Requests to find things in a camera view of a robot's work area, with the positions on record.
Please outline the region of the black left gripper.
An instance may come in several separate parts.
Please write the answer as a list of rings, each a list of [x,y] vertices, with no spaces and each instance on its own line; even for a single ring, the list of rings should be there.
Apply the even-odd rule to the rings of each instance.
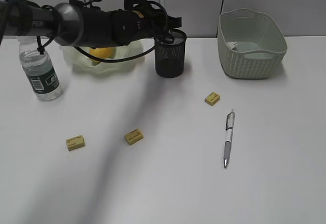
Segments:
[[[133,10],[118,10],[112,14],[112,41],[116,46],[154,38],[172,43],[172,30],[182,26],[182,18],[169,16],[162,8],[137,5]]]

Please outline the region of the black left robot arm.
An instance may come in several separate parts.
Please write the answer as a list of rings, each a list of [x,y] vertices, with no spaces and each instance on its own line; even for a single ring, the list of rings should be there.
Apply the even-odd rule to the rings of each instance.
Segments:
[[[105,12],[75,0],[54,8],[6,0],[1,2],[1,37],[48,37],[61,46],[91,48],[126,46],[150,37],[166,40],[171,29],[182,26],[182,19],[169,16],[162,7],[153,8],[154,4]]]

